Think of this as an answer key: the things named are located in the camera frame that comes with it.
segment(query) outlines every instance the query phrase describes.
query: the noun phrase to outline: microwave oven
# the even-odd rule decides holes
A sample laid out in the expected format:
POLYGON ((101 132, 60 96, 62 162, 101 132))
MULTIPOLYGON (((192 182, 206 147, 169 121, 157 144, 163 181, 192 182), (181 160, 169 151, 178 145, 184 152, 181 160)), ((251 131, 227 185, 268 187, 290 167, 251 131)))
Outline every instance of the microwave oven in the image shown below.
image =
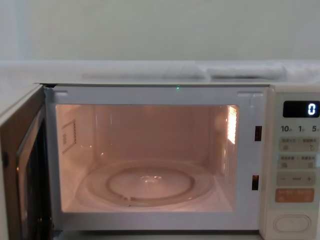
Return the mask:
POLYGON ((10 240, 53 230, 316 236, 316 83, 63 83, 32 71, 39 84, 0 126, 10 240))

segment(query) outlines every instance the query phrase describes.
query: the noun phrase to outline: number 0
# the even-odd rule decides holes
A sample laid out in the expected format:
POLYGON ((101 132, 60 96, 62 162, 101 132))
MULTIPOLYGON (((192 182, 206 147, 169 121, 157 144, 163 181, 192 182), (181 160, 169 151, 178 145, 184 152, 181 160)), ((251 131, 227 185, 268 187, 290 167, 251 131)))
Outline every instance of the number 0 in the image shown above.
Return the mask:
POLYGON ((308 114, 310 116, 314 115, 316 113, 316 105, 314 103, 310 103, 308 105, 308 114))

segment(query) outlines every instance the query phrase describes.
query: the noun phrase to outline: orange button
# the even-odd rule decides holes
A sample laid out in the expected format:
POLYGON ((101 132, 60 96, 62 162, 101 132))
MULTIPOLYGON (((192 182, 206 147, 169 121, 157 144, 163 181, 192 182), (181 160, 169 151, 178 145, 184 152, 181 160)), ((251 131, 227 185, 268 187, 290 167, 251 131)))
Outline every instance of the orange button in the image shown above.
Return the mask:
POLYGON ((312 203, 315 197, 313 188, 277 188, 276 203, 312 203))

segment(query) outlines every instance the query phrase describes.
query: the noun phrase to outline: white wall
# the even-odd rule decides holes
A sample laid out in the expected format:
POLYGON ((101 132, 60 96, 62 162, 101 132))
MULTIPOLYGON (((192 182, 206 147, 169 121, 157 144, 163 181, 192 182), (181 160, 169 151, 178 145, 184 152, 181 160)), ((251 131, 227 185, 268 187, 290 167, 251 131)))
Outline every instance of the white wall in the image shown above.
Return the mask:
POLYGON ((320 59, 319 0, 17 4, 23 59, 320 59))
POLYGON ((16 4, 14 0, 0 0, 0 60, 18 57, 16 4))

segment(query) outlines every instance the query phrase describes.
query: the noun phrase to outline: door release button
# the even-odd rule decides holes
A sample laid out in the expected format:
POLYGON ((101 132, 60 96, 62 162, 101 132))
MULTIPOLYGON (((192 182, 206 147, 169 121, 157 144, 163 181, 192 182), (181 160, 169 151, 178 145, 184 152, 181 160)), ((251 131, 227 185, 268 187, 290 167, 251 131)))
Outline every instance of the door release button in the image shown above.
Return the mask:
POLYGON ((306 215, 282 215, 273 222, 273 228, 280 233, 303 233, 311 225, 306 215))
POLYGON ((313 186, 316 183, 316 174, 308 172, 278 172, 276 175, 277 186, 313 186))

